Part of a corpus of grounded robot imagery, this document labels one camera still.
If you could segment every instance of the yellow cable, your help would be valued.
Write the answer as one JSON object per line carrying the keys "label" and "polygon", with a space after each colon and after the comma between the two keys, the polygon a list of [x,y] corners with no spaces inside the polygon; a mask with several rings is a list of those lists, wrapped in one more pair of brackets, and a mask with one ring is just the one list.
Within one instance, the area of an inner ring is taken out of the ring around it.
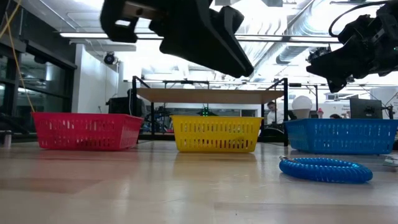
{"label": "yellow cable", "polygon": [[12,19],[14,18],[14,16],[17,14],[17,11],[18,11],[18,9],[19,9],[19,6],[21,6],[21,2],[22,2],[22,0],[19,0],[19,2],[17,3],[17,6],[15,7],[14,11],[12,12],[12,14],[11,14],[11,16],[10,16],[10,20],[9,20],[8,22],[6,21],[6,22],[7,22],[6,26],[4,26],[4,28],[3,28],[2,31],[0,32],[0,39],[1,39],[1,37],[4,35],[4,33],[6,32],[7,27],[10,26],[11,21],[12,21]]}
{"label": "yellow cable", "polygon": [[21,79],[22,86],[24,87],[25,94],[26,94],[26,97],[27,97],[27,101],[28,101],[29,104],[30,104],[30,108],[32,109],[32,112],[34,113],[34,112],[35,112],[35,109],[34,109],[34,107],[33,107],[33,104],[32,104],[32,102],[31,102],[31,100],[30,100],[29,94],[27,93],[27,90],[26,90],[26,87],[25,87],[25,83],[24,83],[24,79],[23,79],[23,77],[22,77],[21,70],[20,70],[20,68],[19,68],[17,53],[16,53],[15,47],[14,47],[14,41],[12,40],[10,22],[9,22],[9,20],[8,20],[7,13],[6,13],[5,16],[6,16],[6,22],[7,22],[8,33],[9,33],[9,35],[10,35],[12,53],[14,54],[14,60],[15,60],[15,63],[16,63],[16,65],[17,65],[17,70],[18,70],[19,78]]}

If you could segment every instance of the wooden shelf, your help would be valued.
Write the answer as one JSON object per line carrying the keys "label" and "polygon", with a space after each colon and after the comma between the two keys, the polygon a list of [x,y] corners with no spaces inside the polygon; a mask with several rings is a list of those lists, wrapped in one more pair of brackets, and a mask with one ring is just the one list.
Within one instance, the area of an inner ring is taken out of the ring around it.
{"label": "wooden shelf", "polygon": [[191,90],[138,88],[137,94],[154,103],[265,104],[283,96],[274,90]]}

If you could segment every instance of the blue basket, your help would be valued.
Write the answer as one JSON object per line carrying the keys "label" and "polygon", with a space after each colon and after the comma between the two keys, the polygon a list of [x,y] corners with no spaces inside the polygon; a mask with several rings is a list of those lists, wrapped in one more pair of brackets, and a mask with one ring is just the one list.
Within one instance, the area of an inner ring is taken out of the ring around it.
{"label": "blue basket", "polygon": [[292,148],[318,154],[389,154],[398,120],[299,119],[285,122]]}

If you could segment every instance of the white globe lamp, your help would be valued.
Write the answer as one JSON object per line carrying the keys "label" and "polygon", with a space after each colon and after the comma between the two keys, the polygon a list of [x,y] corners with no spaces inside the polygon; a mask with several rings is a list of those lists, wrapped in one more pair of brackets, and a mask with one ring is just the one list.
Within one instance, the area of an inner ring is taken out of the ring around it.
{"label": "white globe lamp", "polygon": [[310,116],[312,101],[306,96],[299,96],[293,100],[292,109],[297,119],[305,119]]}

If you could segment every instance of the plastic basket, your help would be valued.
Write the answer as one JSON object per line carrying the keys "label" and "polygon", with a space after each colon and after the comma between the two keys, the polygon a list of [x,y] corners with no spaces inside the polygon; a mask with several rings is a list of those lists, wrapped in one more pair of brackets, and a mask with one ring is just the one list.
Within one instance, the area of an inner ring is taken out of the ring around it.
{"label": "plastic basket", "polygon": [[172,116],[181,152],[253,152],[262,118]]}
{"label": "plastic basket", "polygon": [[142,118],[126,114],[33,113],[44,149],[120,151],[136,145]]}
{"label": "plastic basket", "polygon": [[398,121],[300,119],[285,122],[292,148],[318,154],[389,154]]}

